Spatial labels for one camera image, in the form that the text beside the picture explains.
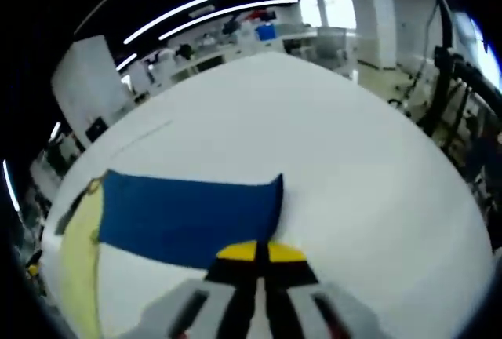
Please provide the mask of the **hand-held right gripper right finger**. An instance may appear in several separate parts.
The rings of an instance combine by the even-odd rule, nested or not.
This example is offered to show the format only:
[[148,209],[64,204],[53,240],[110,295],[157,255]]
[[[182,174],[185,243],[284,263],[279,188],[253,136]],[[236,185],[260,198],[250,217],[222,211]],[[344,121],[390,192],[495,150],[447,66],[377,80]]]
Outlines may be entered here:
[[341,286],[321,282],[300,250],[270,242],[264,269],[273,338],[387,338],[374,311]]

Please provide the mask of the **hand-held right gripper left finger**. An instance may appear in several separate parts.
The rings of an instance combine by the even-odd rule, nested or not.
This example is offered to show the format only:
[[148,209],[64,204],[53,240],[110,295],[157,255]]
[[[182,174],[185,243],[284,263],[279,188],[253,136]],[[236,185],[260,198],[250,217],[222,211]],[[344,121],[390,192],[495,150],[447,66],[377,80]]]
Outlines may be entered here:
[[258,242],[220,250],[206,276],[173,287],[141,314],[139,323],[120,338],[220,338],[233,318],[249,328],[254,313]]

